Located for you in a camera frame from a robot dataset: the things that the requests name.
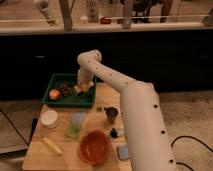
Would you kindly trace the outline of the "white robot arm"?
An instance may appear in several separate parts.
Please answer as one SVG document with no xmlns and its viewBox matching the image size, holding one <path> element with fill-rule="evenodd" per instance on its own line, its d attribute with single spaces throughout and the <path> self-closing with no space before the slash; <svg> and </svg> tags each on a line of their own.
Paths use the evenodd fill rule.
<svg viewBox="0 0 213 171">
<path fill-rule="evenodd" d="M 178 171 L 153 85 L 111 69 L 101 60 L 98 50 L 78 55 L 77 87 L 87 92 L 96 76 L 120 94 L 132 171 Z"/>
</svg>

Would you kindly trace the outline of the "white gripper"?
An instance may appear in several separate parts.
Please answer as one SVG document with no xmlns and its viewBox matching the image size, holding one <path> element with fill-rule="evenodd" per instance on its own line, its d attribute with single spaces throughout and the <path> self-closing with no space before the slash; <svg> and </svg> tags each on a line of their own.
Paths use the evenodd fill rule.
<svg viewBox="0 0 213 171">
<path fill-rule="evenodd" d="M 77 84 L 74 86 L 74 90 L 76 91 L 77 94 L 86 93 L 93 86 L 94 83 L 92 81 L 89 81 L 87 83 L 82 83 L 81 81 L 78 81 Z"/>
</svg>

